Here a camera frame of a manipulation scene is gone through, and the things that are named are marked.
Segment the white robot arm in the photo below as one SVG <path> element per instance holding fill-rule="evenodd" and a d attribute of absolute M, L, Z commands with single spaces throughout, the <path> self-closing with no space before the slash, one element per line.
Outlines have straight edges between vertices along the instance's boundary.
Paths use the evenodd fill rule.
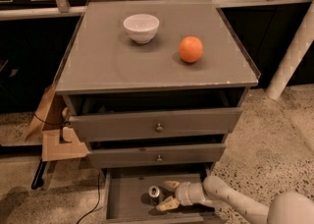
<path fill-rule="evenodd" d="M 295 33 L 288 50 L 267 88 L 271 99 L 278 99 L 314 40 L 314 1 Z M 167 211 L 180 205 L 196 203 L 213 207 L 218 201 L 231 206 L 250 224 L 314 224 L 314 201 L 298 193 L 276 196 L 269 206 L 229 187 L 217 176 L 207 176 L 202 183 L 166 181 L 175 193 L 160 202 L 156 209 Z"/>

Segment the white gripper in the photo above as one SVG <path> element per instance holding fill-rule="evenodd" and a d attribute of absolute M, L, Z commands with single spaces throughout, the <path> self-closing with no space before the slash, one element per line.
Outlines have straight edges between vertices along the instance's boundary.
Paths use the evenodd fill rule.
<path fill-rule="evenodd" d="M 156 209 L 159 211 L 173 210 L 178 208 L 180 205 L 190 206 L 197 203 L 206 205 L 209 202 L 201 183 L 165 181 L 164 187 L 168 191 L 176 190 L 176 198 L 169 196 L 160 202 L 156 206 Z"/>

